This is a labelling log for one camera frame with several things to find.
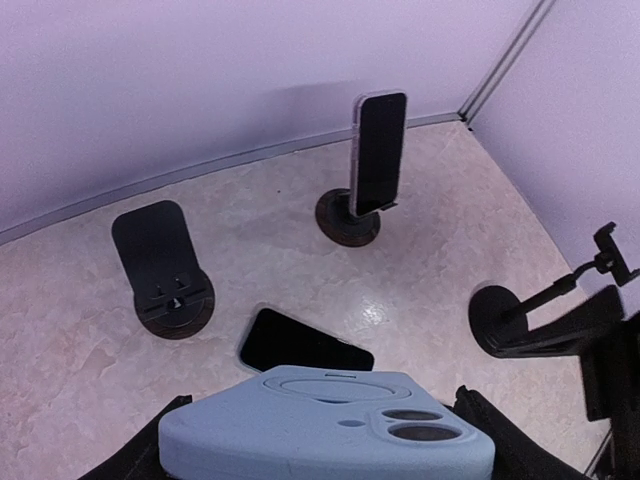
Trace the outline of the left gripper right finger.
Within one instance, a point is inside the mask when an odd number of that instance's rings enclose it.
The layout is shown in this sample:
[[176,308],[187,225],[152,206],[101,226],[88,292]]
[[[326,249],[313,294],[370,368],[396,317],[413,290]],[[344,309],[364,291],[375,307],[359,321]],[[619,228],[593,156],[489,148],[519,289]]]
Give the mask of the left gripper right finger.
[[587,479],[587,476],[530,439],[480,392],[465,386],[459,387],[453,412],[493,441],[493,479]]

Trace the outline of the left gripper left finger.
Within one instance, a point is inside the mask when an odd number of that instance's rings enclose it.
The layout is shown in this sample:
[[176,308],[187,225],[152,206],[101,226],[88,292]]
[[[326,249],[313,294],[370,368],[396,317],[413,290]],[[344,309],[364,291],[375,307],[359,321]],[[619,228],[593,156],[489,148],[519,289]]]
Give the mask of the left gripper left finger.
[[79,480],[171,479],[159,459],[159,422],[169,412],[192,402],[191,395],[175,397],[122,448]]

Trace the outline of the plate phone stand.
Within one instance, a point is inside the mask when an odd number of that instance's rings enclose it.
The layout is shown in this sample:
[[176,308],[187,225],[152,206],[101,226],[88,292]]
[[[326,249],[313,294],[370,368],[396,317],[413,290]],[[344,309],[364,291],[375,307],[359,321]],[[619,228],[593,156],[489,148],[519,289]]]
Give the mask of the plate phone stand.
[[211,319],[216,296],[180,205],[162,200],[121,214],[111,235],[142,326],[168,340],[200,332]]
[[381,230],[380,211],[397,205],[395,201],[374,208],[363,216],[352,213],[355,189],[336,188],[324,193],[315,206],[315,220],[326,237],[334,243],[359,248],[372,243]]

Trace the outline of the clear case phone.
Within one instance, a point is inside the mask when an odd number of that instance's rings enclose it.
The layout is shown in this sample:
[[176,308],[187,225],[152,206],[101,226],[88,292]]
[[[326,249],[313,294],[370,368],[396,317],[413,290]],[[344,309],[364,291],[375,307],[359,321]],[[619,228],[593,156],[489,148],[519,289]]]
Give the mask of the clear case phone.
[[349,210],[364,217],[398,196],[408,98],[402,91],[363,94],[353,109]]

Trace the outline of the black clamp phone stand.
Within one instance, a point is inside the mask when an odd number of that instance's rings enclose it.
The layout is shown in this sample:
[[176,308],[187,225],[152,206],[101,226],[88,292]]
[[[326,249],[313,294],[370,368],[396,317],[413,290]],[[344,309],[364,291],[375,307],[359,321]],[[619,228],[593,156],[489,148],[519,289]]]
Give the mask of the black clamp phone stand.
[[[594,234],[598,252],[593,260],[526,300],[500,285],[476,291],[469,302],[468,320],[479,347],[495,358],[573,356],[621,323],[625,312],[619,288],[638,278],[639,271],[625,262],[612,237],[615,228],[610,222]],[[591,269],[610,274],[614,283],[553,322],[529,327],[531,312],[572,292]]]

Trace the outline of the blue case phone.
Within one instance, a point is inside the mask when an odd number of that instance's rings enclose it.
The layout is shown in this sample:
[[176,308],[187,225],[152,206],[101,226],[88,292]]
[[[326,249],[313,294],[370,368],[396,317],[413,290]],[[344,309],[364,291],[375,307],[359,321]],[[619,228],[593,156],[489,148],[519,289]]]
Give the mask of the blue case phone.
[[175,479],[489,479],[491,438],[404,373],[279,366],[165,416]]

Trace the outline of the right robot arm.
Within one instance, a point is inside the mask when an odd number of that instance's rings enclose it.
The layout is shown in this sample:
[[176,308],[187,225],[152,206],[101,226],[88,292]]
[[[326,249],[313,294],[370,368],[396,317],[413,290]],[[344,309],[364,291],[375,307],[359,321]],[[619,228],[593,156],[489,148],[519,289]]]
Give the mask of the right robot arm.
[[589,421],[608,419],[617,479],[639,477],[639,316],[624,318],[618,289],[610,285],[585,303],[596,332],[580,354]]

